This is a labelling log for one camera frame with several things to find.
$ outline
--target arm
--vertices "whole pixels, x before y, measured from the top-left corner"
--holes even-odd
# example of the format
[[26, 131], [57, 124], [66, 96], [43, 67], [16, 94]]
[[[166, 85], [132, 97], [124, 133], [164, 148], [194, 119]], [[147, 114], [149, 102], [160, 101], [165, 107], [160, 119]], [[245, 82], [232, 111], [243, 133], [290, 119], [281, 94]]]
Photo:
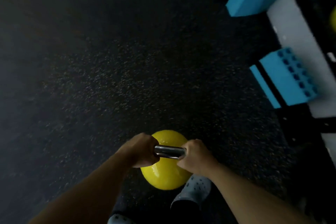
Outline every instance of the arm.
[[187, 155], [178, 166], [209, 178], [219, 189], [239, 224], [307, 224], [307, 216], [284, 201], [219, 164], [201, 140], [184, 146]]
[[49, 203], [29, 224], [106, 224], [128, 170], [160, 160], [153, 154], [157, 144], [152, 136], [136, 135], [81, 183]]

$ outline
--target metal handle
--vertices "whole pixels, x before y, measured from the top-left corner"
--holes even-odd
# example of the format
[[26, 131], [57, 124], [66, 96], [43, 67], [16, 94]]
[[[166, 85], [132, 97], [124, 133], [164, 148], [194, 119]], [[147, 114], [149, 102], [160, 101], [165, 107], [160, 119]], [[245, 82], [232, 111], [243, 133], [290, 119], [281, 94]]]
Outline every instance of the metal handle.
[[186, 154], [187, 150], [181, 147], [156, 145], [154, 147], [154, 153], [161, 158], [173, 158], [178, 159]]

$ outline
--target right hand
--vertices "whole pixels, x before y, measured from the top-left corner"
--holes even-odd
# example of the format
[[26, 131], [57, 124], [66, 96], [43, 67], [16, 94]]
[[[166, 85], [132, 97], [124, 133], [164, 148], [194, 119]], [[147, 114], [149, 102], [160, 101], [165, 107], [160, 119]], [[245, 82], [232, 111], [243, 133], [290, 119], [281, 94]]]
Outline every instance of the right hand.
[[209, 171], [218, 165], [218, 161], [201, 140], [189, 140], [182, 147], [187, 149], [187, 154], [177, 163], [179, 167], [207, 177]]

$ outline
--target left hand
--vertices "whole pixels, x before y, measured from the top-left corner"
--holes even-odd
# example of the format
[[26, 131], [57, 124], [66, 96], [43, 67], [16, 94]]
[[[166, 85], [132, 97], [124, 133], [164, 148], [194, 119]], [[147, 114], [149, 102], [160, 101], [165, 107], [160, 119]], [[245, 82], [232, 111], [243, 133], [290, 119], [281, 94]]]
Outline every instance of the left hand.
[[154, 154], [154, 146], [158, 144], [154, 137], [141, 133], [127, 141], [117, 152], [131, 158], [133, 167], [148, 167], [160, 160]]

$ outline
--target forearm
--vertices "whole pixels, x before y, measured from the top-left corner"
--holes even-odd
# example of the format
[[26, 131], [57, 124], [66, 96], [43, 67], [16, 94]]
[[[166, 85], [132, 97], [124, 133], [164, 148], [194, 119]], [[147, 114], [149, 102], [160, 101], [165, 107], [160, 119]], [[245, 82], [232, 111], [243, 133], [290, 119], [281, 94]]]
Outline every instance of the forearm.
[[30, 224], [106, 224], [132, 165], [127, 154], [117, 152], [81, 183], [47, 205]]
[[208, 178], [220, 190], [239, 224], [311, 223], [284, 201], [221, 164], [209, 169]]

